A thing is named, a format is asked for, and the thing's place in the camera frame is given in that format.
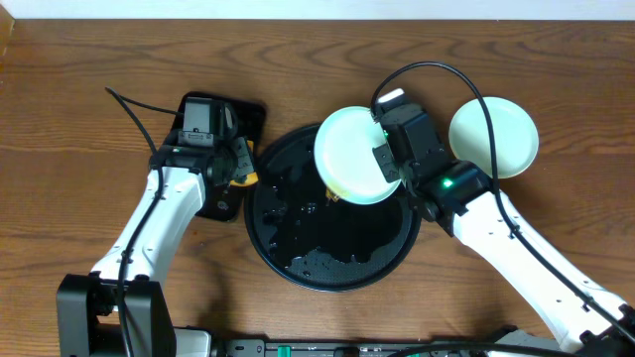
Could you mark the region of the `orange sponge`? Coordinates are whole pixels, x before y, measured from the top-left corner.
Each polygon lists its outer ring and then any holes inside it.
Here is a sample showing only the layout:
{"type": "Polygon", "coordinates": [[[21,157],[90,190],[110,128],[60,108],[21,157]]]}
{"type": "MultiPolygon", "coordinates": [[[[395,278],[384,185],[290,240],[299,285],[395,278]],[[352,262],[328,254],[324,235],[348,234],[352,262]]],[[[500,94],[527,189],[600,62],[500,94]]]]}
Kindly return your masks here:
{"type": "Polygon", "coordinates": [[[244,137],[235,139],[231,144],[231,149],[237,158],[236,170],[233,174],[233,186],[246,187],[258,181],[254,157],[254,143],[244,137]]]}

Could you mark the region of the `mint plate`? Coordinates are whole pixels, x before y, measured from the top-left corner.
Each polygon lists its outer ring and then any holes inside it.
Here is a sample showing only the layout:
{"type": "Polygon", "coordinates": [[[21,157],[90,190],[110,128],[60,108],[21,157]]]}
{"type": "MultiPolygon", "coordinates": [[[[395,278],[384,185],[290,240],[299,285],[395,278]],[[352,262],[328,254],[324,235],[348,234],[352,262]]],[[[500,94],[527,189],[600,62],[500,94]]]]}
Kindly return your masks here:
{"type": "Polygon", "coordinates": [[[385,143],[383,130],[369,108],[341,108],[318,127],[314,141],[318,175],[330,192],[349,203],[381,202],[400,184],[386,181],[373,155],[385,143]]]}
{"type": "MultiPolygon", "coordinates": [[[[510,100],[487,96],[484,101],[493,124],[498,177],[515,177],[537,157],[540,144],[537,127],[530,115],[510,100]]],[[[448,139],[458,159],[472,162],[492,176],[487,125],[477,99],[470,100],[455,112],[448,139]]]]}

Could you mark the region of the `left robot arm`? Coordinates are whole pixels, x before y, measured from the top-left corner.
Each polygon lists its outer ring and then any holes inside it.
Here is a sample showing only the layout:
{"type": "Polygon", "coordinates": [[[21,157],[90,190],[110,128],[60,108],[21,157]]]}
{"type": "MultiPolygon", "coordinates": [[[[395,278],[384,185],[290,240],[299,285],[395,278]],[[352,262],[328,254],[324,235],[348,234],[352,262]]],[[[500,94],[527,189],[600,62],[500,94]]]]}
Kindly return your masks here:
{"type": "MultiPolygon", "coordinates": [[[[249,237],[261,257],[301,286],[341,292],[370,285],[399,263],[412,240],[405,200],[329,202],[313,139],[277,142],[258,164],[245,202],[249,237]]],[[[144,195],[110,251],[86,276],[57,292],[64,356],[211,356],[209,332],[175,327],[163,282],[191,220],[220,199],[186,168],[152,170],[144,195]]]]}

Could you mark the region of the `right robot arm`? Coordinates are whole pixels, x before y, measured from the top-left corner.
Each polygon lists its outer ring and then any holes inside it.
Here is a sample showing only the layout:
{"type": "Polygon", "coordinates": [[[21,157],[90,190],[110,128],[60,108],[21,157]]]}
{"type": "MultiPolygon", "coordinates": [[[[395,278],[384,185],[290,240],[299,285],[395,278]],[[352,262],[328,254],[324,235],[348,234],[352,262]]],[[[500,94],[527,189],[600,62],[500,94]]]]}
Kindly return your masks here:
{"type": "Polygon", "coordinates": [[[490,170],[451,160],[433,129],[389,129],[377,160],[398,171],[416,209],[487,261],[549,327],[562,351],[631,356],[634,309],[596,284],[522,217],[500,188],[498,141],[490,170]]]}

